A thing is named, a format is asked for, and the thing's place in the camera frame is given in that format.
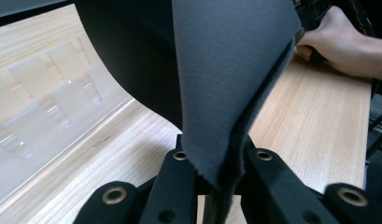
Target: glass surface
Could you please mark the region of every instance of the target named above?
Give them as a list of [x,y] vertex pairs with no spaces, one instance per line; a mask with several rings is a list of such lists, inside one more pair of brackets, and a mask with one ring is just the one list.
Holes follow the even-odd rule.
[[0,202],[129,97],[85,34],[0,72]]

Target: wooden table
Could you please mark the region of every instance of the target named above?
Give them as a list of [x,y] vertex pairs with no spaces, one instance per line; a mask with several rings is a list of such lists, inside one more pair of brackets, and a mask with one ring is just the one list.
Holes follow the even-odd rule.
[[[43,20],[68,32],[84,32],[73,6],[24,21],[21,27],[31,29]],[[256,118],[251,138],[257,147],[277,152],[313,189],[323,191],[334,182],[361,188],[370,89],[368,81],[295,57]],[[105,183],[120,180],[138,186],[155,176],[178,133],[136,100],[125,102],[1,203],[0,223],[71,223]],[[227,223],[245,223],[238,200]]]

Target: black bracket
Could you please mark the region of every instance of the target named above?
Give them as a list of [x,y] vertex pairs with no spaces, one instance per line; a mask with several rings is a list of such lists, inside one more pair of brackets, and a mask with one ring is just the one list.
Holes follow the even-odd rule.
[[[275,152],[245,155],[246,175],[236,188],[247,223],[382,223],[382,205],[362,189],[332,184],[324,194],[305,186]],[[177,139],[159,174],[136,188],[108,183],[90,197],[74,223],[196,223],[197,195],[213,189],[196,174]]]

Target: brass grommet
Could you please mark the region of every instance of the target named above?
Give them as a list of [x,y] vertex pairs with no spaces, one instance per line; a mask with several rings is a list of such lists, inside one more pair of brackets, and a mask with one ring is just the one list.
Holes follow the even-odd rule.
[[267,153],[264,151],[258,151],[257,158],[262,161],[270,161],[273,158],[273,156],[270,153]]
[[178,161],[184,161],[187,159],[187,155],[185,154],[184,151],[178,151],[178,152],[174,153],[173,157],[174,157],[174,159],[176,159]]
[[103,195],[103,202],[106,204],[117,204],[126,198],[127,191],[123,187],[108,189]]
[[364,207],[368,204],[368,200],[354,189],[340,188],[337,194],[343,201],[354,206]]

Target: screw hole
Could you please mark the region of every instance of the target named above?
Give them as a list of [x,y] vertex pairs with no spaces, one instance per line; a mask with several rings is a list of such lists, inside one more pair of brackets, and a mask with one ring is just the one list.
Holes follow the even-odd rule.
[[126,198],[127,191],[123,187],[108,189],[103,195],[103,202],[106,204],[117,204]]
[[179,151],[179,152],[174,153],[173,157],[174,157],[174,159],[176,159],[178,161],[184,161],[187,159],[187,155],[183,151]]
[[270,161],[273,158],[271,154],[263,151],[258,151],[257,157],[262,161]]
[[366,198],[354,189],[340,188],[337,193],[343,201],[354,206],[363,207],[368,204]]
[[159,214],[158,219],[162,223],[170,223],[176,219],[176,214],[172,210],[164,210]]

